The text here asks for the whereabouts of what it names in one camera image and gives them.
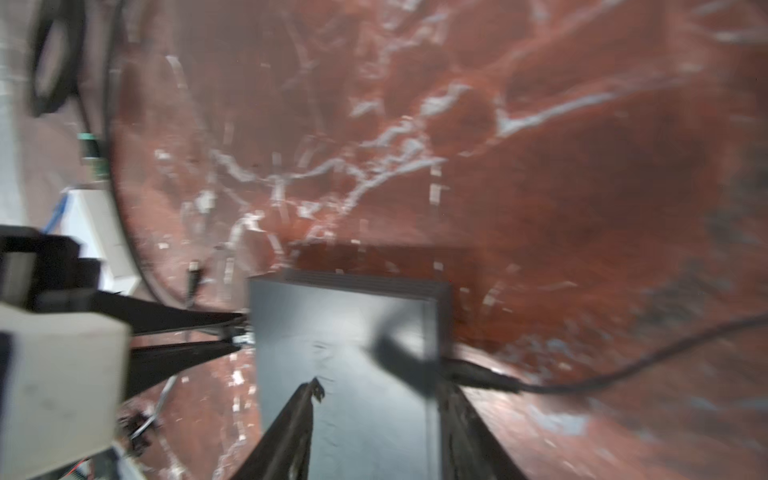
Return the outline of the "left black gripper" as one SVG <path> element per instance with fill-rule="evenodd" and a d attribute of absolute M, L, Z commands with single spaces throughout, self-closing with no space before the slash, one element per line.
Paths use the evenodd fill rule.
<path fill-rule="evenodd" d="M 110 450 L 123 393 L 130 399 L 240 350 L 207 341 L 135 348 L 128 357 L 130 329 L 116 321 L 134 335 L 219 330 L 239 324 L 238 312 L 185 310 L 101 291 L 89 295 L 92 313 L 43 312 L 44 295 L 86 292 L 98 287 L 100 274 L 99 260 L 81 257 L 69 237 L 1 228 L 4 479 L 59 477 Z"/>

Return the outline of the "black network switch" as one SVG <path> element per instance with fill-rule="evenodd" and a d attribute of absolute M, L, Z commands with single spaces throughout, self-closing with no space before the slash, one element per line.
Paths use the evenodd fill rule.
<path fill-rule="evenodd" d="M 248 284 L 262 422 L 317 380 L 313 479 L 439 479 L 446 282 L 288 270 Z"/>

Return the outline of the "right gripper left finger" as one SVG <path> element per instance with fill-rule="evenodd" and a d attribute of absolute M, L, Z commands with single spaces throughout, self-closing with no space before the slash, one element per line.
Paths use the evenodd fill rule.
<path fill-rule="evenodd" d="M 317 378 L 302 383 L 231 479 L 308 479 L 313 401 L 324 397 Z"/>

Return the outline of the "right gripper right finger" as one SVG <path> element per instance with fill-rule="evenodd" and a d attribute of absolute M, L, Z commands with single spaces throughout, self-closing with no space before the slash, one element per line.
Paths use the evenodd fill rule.
<path fill-rule="evenodd" d="M 527 479 L 459 386 L 441 381 L 438 391 L 443 479 Z"/>

